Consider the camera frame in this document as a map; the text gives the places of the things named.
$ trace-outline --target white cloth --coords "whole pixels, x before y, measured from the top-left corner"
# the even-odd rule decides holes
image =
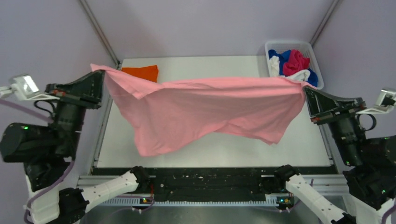
[[[296,80],[296,81],[308,81],[309,76],[311,75],[311,72],[307,69],[301,70],[297,72],[296,74],[293,74],[291,76],[287,76],[286,78],[291,79],[291,80]]]
[[[269,60],[269,65],[271,66],[271,73],[269,74],[270,77],[278,77],[279,76],[279,57],[272,56]]]

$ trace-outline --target folded orange cloth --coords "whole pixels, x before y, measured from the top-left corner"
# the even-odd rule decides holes
[[[155,83],[157,82],[158,78],[158,67],[156,65],[143,68],[122,68],[121,71]]]

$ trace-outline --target pink cloth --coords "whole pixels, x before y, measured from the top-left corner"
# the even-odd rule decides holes
[[[283,74],[285,76],[294,75],[301,70],[308,69],[309,63],[309,57],[304,57],[298,50],[292,50],[289,60],[283,64]]]
[[[300,113],[306,82],[282,77],[204,78],[153,83],[106,66],[105,83],[135,129],[142,156],[176,151],[211,132],[278,143]]]

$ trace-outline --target plastic basket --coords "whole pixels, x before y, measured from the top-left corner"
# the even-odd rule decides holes
[[[269,64],[269,56],[268,51],[274,49],[278,54],[281,54],[287,50],[299,50],[304,57],[309,57],[310,61],[310,69],[312,69],[316,75],[318,76],[318,90],[323,89],[325,84],[323,83],[322,73],[320,73],[320,69],[318,66],[318,62],[316,61],[315,54],[313,53],[312,46],[308,42],[303,41],[287,41],[287,40],[277,40],[277,41],[268,41],[265,43],[265,52],[267,58],[268,71],[271,74],[271,66]]]

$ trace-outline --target white table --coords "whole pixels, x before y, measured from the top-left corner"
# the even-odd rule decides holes
[[[268,77],[265,56],[210,56],[125,59],[123,67],[157,65],[158,82],[209,77]],[[113,103],[100,149],[98,168],[329,166],[319,127],[307,107],[289,125],[277,145],[222,133],[211,133],[169,154],[142,157],[134,130]]]

